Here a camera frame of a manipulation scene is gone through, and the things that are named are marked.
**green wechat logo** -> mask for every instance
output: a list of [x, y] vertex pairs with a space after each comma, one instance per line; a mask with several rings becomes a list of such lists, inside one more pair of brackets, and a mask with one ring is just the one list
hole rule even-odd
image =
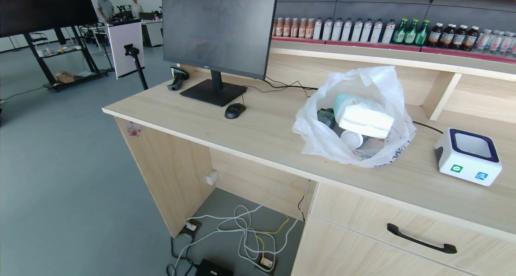
[[457, 173], [460, 173], [462, 171], [463, 167], [460, 166], [460, 165], [457, 165], [457, 164], [454, 164], [452, 167], [451, 167], [451, 171], [453, 172], [457, 172]]

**monitor stand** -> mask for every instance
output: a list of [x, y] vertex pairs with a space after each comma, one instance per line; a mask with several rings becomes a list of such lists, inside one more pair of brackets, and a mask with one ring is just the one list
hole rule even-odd
[[181, 95], [224, 107], [246, 91], [245, 86], [223, 82], [221, 72], [212, 70], [212, 79], [188, 88]]

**black mouse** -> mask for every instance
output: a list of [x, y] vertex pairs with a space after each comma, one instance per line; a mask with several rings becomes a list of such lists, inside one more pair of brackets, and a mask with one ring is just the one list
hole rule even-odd
[[245, 111], [247, 108], [245, 107], [245, 105], [242, 105], [241, 103], [233, 103], [229, 106], [227, 106], [227, 109], [226, 109], [226, 112], [224, 114], [224, 116], [227, 118], [227, 119], [236, 119], [238, 118], [242, 113], [243, 111]]

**person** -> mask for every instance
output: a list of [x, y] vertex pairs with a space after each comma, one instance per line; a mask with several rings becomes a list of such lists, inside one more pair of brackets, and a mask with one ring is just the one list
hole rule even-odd
[[109, 0], [97, 1], [97, 12], [102, 18], [102, 22], [109, 22], [109, 19], [114, 16], [114, 7]]
[[141, 4], [138, 4], [138, 0], [133, 0], [133, 5], [131, 6], [131, 11], [133, 11], [133, 17], [136, 19], [140, 18], [140, 13], [143, 13], [144, 8]]

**white plastic bag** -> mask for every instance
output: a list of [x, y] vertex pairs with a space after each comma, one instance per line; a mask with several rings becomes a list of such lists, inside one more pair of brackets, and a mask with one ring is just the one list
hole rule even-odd
[[[368, 138], [362, 147], [350, 150], [332, 129], [317, 120], [317, 110], [333, 107], [338, 94], [354, 94], [382, 104], [394, 117], [387, 138]], [[394, 66], [381, 66], [330, 73], [326, 83], [299, 109], [292, 131], [306, 141], [303, 154], [371, 168], [396, 160], [414, 138], [416, 128], [405, 110], [403, 88]]]

